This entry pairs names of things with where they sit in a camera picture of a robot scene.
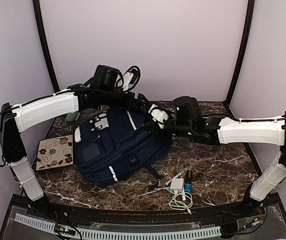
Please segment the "black cylindrical stick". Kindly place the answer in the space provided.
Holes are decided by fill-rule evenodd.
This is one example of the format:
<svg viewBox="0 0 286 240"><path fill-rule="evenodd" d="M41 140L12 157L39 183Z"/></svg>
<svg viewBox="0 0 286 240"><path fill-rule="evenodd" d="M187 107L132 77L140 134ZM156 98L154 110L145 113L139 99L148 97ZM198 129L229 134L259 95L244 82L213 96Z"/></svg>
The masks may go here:
<svg viewBox="0 0 286 240"><path fill-rule="evenodd" d="M192 170L188 170L186 172L186 176L185 176L185 183L191 185L192 184L192 176L193 176L193 172Z"/></svg>

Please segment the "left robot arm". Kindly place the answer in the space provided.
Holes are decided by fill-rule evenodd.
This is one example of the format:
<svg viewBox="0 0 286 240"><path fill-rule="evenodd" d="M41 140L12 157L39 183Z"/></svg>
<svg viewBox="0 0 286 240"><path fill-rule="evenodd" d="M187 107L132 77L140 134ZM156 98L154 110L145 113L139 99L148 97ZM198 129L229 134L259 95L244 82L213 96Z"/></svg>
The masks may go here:
<svg viewBox="0 0 286 240"><path fill-rule="evenodd" d="M140 78L141 71L136 65L129 67L125 73L114 67L99 65L94 76L84 84L74 84L25 103L2 105L0 168L11 168L28 199L34 202L34 211L42 218L49 218L53 214L53 206L47 203L48 198L31 167L21 133L62 115L99 106L141 110L143 104L132 92Z"/></svg>

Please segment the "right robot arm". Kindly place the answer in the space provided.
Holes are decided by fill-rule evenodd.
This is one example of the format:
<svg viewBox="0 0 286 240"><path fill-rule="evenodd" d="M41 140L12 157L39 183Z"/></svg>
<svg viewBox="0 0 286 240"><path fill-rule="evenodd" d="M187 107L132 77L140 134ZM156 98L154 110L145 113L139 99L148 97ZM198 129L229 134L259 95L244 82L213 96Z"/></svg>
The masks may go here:
<svg viewBox="0 0 286 240"><path fill-rule="evenodd" d="M202 115L197 100L189 96L175 99L173 105L174 113L156 104L143 104L163 134L206 145L265 143L280 147L275 160L249 187L243 202L238 205L241 216L250 216L256 211L257 204L286 178L286 112L281 116L254 119L234 118L225 113Z"/></svg>

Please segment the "white power adapter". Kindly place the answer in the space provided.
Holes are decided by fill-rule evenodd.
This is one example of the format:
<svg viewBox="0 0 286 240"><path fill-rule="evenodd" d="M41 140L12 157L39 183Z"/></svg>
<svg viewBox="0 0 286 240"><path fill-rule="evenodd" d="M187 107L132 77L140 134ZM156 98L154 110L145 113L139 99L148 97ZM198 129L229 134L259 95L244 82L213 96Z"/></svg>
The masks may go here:
<svg viewBox="0 0 286 240"><path fill-rule="evenodd" d="M170 183L170 191L172 192L183 192L184 179L183 178L174 178Z"/></svg>

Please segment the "green capped marker pen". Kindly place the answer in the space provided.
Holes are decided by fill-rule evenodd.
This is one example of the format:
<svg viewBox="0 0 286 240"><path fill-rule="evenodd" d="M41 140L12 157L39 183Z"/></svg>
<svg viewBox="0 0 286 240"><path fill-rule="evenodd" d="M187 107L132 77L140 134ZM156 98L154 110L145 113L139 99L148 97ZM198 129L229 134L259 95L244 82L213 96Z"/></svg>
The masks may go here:
<svg viewBox="0 0 286 240"><path fill-rule="evenodd" d="M171 183L172 183L172 181L174 180L174 179L179 179L179 178L182 178L182 175L184 174L184 172L182 171L182 172L180 172L180 173L178 173L175 177L173 177L171 180L169 180L168 182L166 182L165 183L165 187L168 187L168 186L170 186L171 185Z"/></svg>

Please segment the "blue eraser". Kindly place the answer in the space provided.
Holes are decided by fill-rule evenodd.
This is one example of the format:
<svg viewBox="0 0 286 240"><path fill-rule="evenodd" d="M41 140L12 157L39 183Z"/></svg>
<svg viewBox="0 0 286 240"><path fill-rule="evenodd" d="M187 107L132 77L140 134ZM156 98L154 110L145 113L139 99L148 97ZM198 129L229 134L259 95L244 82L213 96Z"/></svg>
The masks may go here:
<svg viewBox="0 0 286 240"><path fill-rule="evenodd" d="M185 190L186 193L191 193L192 185L190 183L186 183L184 185L184 190Z"/></svg>

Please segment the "navy blue student backpack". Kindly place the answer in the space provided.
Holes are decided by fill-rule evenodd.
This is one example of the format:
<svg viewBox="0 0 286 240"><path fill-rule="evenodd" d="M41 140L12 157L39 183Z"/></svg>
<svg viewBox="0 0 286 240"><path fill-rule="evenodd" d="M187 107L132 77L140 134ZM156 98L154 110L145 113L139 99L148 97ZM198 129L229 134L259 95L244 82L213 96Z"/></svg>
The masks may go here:
<svg viewBox="0 0 286 240"><path fill-rule="evenodd" d="M146 122L142 112L111 107L78 126L75 160L82 177L102 188L145 167L161 179L151 164L169 152L172 139L150 132Z"/></svg>

